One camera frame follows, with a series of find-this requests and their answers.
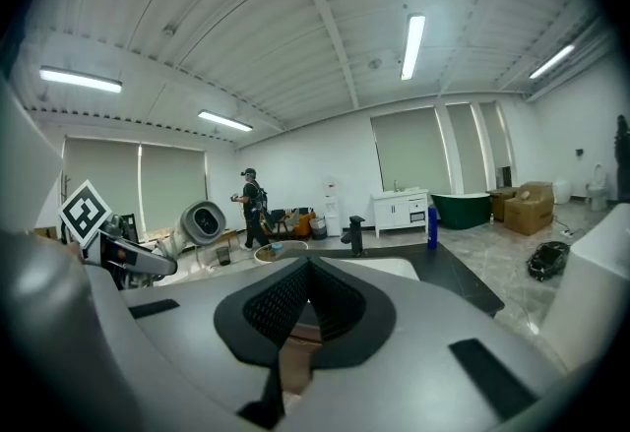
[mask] tile floor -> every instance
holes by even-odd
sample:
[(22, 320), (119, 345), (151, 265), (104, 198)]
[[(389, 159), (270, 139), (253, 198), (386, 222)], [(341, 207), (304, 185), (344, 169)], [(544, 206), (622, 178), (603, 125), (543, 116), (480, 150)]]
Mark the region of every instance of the tile floor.
[[(523, 336), (535, 345), (547, 358), (565, 372), (562, 362), (544, 339), (536, 335), (558, 288), (561, 276), (544, 283), (531, 278), (526, 261), (536, 246), (544, 241), (559, 240), (568, 243), (577, 241), (594, 227), (606, 212), (593, 213), (582, 202), (555, 207), (556, 219), (572, 230), (582, 229), (573, 238), (561, 234), (564, 227), (555, 221), (549, 227), (534, 234), (523, 236), (503, 227), (500, 222), (480, 225), (472, 229), (455, 231), (440, 227), (438, 240), (476, 273), (505, 303), (505, 308), (496, 315), (496, 321)], [(388, 247), (425, 243), (426, 234), (420, 229), (383, 231), (376, 238), (374, 231), (363, 231), (364, 248)], [(347, 248), (340, 238), (309, 241), (309, 248)], [(160, 285), (202, 278), (213, 278), (238, 273), (257, 266), (251, 252), (236, 248), (232, 239), (230, 253), (232, 264), (218, 266), (214, 248), (191, 252), (179, 260), (179, 271), (166, 277)]]

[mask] black countertop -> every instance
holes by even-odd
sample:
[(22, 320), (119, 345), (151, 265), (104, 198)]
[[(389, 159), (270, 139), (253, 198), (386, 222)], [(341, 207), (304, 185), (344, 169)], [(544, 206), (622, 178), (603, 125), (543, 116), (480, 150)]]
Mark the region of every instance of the black countertop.
[[(353, 258), (349, 248), (347, 250), (291, 250), (284, 254), (284, 257), (301, 256), (356, 259)], [(361, 258), (388, 257), (407, 259), (411, 262), (418, 279), (455, 292), (491, 317), (494, 317), (497, 311), (501, 311), (505, 307), (503, 301), (441, 243), (438, 243), (435, 250), (429, 250), (426, 244), (368, 248)], [(299, 323), (307, 325), (317, 323), (315, 312), (310, 304), (304, 308)]]

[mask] white wall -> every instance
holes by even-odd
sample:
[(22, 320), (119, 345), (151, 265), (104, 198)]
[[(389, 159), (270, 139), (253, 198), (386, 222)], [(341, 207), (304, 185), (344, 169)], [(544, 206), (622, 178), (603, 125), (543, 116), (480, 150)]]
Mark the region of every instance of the white wall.
[[(310, 206), (321, 214), (323, 181), (332, 176), (338, 185), (342, 225), (347, 226), (353, 215), (365, 218), (364, 225), (374, 225), (371, 196), (382, 192), (382, 184), (370, 117), (436, 103), (492, 100), (499, 101), (513, 142), (515, 183), (547, 180), (546, 148), (534, 108), (519, 96), (505, 94), (424, 97), (369, 108), (241, 149), (238, 164), (257, 170), (271, 209)], [(453, 134), (445, 133), (447, 142), (453, 140), (448, 135)]]
[[(549, 149), (551, 176), (570, 181), (575, 196), (587, 195), (586, 184), (600, 162), (611, 186), (608, 198), (617, 198), (617, 115), (630, 119), (626, 70), (623, 59), (610, 54), (533, 105)], [(584, 149), (581, 158), (576, 149)]]
[[(124, 140), (131, 142), (144, 142), (155, 145), (166, 145), (188, 149), (206, 151), (207, 186), (208, 197), (217, 203), (223, 210), (227, 219), (227, 225), (234, 228), (243, 228), (244, 222), (240, 217), (238, 206), (229, 200), (234, 192), (240, 189), (241, 178), (238, 175), (238, 166), (235, 161), (234, 146), (227, 142), (211, 142), (203, 139), (182, 138), (178, 132), (168, 130), (137, 131), (132, 129), (112, 129), (93, 125), (74, 124), (50, 124), (37, 123), (52, 147), (62, 152), (66, 137), (75, 138), (102, 138), (109, 140)], [(57, 215), (59, 208), (60, 180), (58, 179), (50, 191), (37, 219), (36, 226), (56, 225), (60, 229), (60, 220)]]

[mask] green bathtub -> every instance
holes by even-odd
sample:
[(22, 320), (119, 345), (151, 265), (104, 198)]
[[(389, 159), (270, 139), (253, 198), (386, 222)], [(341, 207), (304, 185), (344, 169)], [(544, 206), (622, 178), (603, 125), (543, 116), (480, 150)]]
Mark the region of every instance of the green bathtub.
[(444, 227), (468, 229), (490, 220), (490, 195), (478, 194), (431, 194)]

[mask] window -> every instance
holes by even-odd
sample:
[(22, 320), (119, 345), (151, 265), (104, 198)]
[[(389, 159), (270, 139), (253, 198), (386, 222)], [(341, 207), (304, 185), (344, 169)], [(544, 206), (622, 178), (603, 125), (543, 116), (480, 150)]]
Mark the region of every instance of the window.
[(485, 192), (487, 182), (483, 153), (479, 133), (474, 122), (473, 109), (467, 103), (448, 105), (447, 109), (453, 124), (457, 149), (460, 153), (464, 193)]
[(90, 180), (115, 214), (133, 214), (146, 231), (172, 228), (208, 199), (202, 151), (143, 145), (140, 154), (137, 143), (69, 138), (63, 161), (68, 195)]
[(444, 143), (433, 107), (372, 118), (383, 190), (420, 187), (449, 194)]
[(508, 137), (499, 113), (499, 106), (496, 102), (482, 103), (479, 106), (481, 107), (481, 114), (488, 132), (488, 140), (490, 141), (496, 186), (511, 186), (513, 164), (510, 158)]
[(69, 138), (63, 172), (68, 196), (90, 180), (115, 214), (133, 214), (140, 220), (138, 144)]
[(207, 199), (200, 151), (143, 145), (141, 178), (146, 231), (173, 227), (190, 205)]

